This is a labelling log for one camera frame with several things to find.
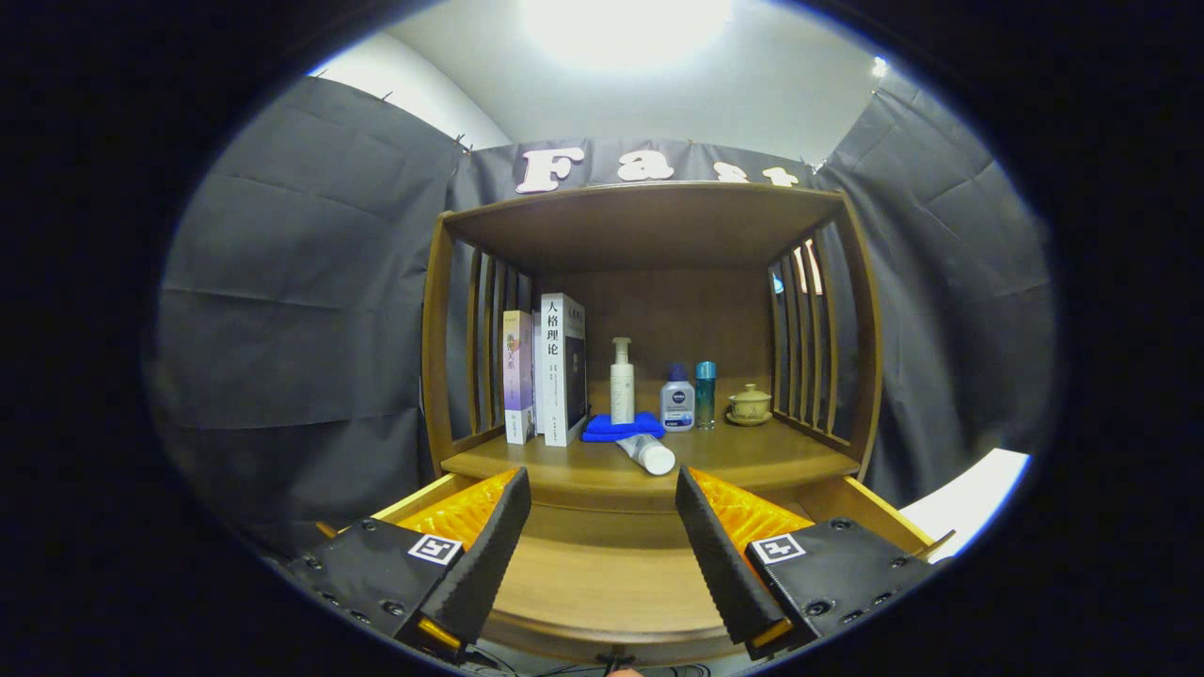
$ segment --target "blue towel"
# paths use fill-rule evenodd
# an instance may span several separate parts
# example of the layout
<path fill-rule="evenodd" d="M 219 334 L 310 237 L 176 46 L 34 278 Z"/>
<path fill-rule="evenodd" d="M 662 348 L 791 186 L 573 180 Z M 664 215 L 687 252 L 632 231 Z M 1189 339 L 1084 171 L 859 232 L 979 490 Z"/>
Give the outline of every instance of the blue towel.
<path fill-rule="evenodd" d="M 582 441 L 614 442 L 624 437 L 639 435 L 641 432 L 647 432 L 660 440 L 665 436 L 665 426 L 661 425 L 661 422 L 656 420 L 656 417 L 651 412 L 647 411 L 637 413 L 633 423 L 621 423 L 619 425 L 610 423 L 610 414 L 600 413 L 590 419 L 590 423 L 585 426 L 585 430 L 582 432 Z"/>

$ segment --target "white book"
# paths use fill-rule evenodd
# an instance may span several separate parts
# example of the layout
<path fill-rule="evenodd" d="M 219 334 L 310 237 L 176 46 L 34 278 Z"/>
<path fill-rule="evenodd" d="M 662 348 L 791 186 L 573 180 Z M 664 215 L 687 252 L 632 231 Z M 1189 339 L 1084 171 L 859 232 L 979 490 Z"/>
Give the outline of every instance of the white book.
<path fill-rule="evenodd" d="M 544 416 L 544 408 L 542 406 L 543 400 L 543 381 L 539 379 L 539 364 L 543 361 L 543 331 L 541 331 L 542 324 L 539 324 L 539 311 L 533 311 L 531 313 L 531 334 L 533 338 L 531 345 L 535 355 L 535 434 L 543 435 L 544 428 L 547 428 L 548 417 Z"/>
<path fill-rule="evenodd" d="M 567 447 L 589 418 L 585 390 L 585 308 L 565 294 L 541 298 L 539 378 L 544 445 Z"/>

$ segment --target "book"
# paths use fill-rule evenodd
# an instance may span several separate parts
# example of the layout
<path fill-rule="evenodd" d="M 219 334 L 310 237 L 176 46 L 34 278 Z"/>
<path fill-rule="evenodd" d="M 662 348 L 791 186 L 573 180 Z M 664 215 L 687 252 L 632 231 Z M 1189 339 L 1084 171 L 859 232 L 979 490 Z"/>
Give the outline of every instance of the book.
<path fill-rule="evenodd" d="M 535 437 L 535 354 L 531 313 L 502 313 L 502 406 L 506 410 L 506 442 L 525 445 Z"/>
<path fill-rule="evenodd" d="M 541 328 L 543 325 L 539 322 L 539 310 L 536 308 L 531 312 L 531 352 L 535 354 L 535 434 L 543 435 L 544 429 L 548 428 L 548 417 L 544 414 L 544 408 L 539 406 L 539 401 L 543 400 L 543 381 L 539 379 L 539 361 L 543 358 L 543 331 Z"/>
<path fill-rule="evenodd" d="M 589 418 L 585 392 L 585 308 L 565 294 L 541 299 L 544 341 L 539 375 L 544 410 L 544 445 L 567 447 Z"/>

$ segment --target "screw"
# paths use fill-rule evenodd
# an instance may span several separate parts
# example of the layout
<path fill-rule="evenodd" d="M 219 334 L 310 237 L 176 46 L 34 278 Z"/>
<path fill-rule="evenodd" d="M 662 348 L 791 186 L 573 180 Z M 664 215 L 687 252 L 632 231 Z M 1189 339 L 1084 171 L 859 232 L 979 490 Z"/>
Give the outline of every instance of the screw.
<path fill-rule="evenodd" d="M 832 611 L 832 605 L 824 600 L 818 600 L 807 605 L 807 616 L 824 616 L 830 611 Z"/>

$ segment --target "shelf board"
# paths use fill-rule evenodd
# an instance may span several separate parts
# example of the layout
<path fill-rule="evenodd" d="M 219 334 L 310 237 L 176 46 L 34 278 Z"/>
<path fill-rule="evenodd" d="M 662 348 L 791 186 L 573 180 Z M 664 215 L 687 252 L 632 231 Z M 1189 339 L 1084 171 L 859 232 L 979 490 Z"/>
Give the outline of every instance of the shelf board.
<path fill-rule="evenodd" d="M 821 190 L 665 181 L 506 200 L 443 224 L 530 275 L 763 270 L 843 205 L 840 194 Z"/>
<path fill-rule="evenodd" d="M 484 635 L 578 663 L 613 644 L 669 664 L 733 652 L 677 514 L 539 505 Z"/>
<path fill-rule="evenodd" d="M 666 434 L 661 442 L 685 464 L 750 491 L 798 487 L 857 471 L 857 463 L 779 420 L 742 428 L 727 422 L 714 430 Z M 442 464 L 443 470 L 484 479 L 525 465 L 532 501 L 549 506 L 613 512 L 673 512 L 677 469 L 655 477 L 614 442 L 574 440 L 548 447 L 537 436 L 526 445 L 494 437 Z"/>

